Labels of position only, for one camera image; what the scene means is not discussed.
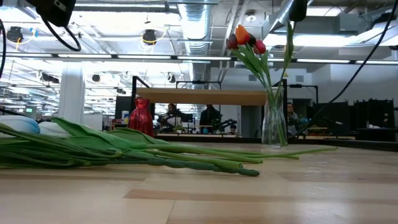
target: wooden shelf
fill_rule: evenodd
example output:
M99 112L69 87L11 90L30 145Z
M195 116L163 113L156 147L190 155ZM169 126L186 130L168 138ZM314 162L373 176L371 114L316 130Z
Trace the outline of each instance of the wooden shelf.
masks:
M150 99L151 103L243 106L262 106L266 103L265 91L138 88L137 95Z

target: table surface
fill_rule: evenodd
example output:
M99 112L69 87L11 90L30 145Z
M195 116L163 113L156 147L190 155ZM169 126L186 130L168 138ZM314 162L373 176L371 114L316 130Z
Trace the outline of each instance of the table surface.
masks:
M339 148L246 167L261 175L129 165L0 169L1 223L398 223L397 153Z

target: red glass vase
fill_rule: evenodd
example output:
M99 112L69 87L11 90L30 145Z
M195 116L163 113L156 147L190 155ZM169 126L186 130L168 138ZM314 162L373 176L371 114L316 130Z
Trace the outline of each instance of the red glass vase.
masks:
M130 114L129 128L154 137L152 116L148 110L149 100L136 98L134 101L136 109Z

